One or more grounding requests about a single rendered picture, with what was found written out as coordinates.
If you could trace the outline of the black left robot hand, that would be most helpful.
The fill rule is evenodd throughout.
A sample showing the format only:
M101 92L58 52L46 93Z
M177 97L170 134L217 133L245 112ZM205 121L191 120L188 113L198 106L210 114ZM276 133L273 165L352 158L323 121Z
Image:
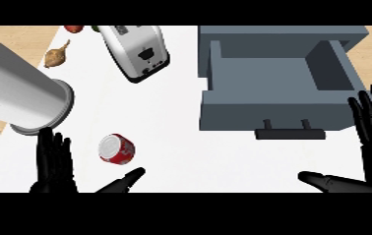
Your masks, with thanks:
M74 168L71 157L71 139L52 128L40 129L37 142L39 180L31 193L75 194Z

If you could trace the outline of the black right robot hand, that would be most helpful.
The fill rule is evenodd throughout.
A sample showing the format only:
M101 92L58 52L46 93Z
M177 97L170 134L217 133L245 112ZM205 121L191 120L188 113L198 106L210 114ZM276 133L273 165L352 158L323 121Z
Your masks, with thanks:
M362 168L365 180L323 175L318 172L301 171L298 179L323 193L369 193L372 194L372 99L365 90L359 98L350 97L347 103L353 113L354 127L362 144Z

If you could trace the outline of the red soda can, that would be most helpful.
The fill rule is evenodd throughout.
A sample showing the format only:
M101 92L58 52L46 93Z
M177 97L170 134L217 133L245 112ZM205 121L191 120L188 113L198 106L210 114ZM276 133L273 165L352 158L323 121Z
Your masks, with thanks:
M136 155L136 146L133 142L120 134L106 136L99 144L99 157L104 161L124 165Z

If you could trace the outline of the grey drawer front panel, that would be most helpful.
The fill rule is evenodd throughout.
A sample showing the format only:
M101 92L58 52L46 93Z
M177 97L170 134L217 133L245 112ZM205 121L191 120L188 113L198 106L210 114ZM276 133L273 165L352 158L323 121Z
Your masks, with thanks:
M307 119L315 129L338 131L354 125L347 99L356 96L356 90L208 90L202 94L199 129L253 131L266 119L275 129L300 129Z

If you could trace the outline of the grey drawer box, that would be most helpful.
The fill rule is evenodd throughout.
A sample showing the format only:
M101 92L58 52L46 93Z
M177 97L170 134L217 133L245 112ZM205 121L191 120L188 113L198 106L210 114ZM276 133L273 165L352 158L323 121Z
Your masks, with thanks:
M365 89L337 40L239 48L213 41L207 78L210 89L223 91Z

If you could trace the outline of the large silver cylinder container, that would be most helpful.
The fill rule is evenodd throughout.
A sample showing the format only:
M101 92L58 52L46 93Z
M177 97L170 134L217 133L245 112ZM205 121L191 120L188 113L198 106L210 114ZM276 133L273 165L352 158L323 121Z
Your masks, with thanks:
M74 105L74 90L53 80L0 43L0 120L16 133L36 136L55 128Z

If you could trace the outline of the brown root vegetable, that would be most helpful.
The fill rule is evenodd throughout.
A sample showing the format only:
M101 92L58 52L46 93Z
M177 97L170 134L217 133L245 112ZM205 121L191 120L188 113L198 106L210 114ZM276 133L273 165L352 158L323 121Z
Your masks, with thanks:
M52 49L46 53L46 60L44 60L44 67L56 67L65 62L65 49L68 46L70 42L65 42L65 44L58 48Z

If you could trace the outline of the grey cabinet body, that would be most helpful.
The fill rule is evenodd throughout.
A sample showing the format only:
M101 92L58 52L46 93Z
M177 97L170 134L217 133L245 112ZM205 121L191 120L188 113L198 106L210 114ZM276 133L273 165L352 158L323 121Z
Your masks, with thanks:
M321 41L349 51L368 34L365 26L198 26L198 76L207 77L213 41L225 58L304 58Z

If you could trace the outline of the white toaster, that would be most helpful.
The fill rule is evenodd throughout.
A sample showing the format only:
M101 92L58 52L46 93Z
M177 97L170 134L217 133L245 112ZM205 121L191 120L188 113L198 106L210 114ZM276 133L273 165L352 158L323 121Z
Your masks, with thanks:
M137 84L170 64L160 26L99 26L99 31L120 70Z

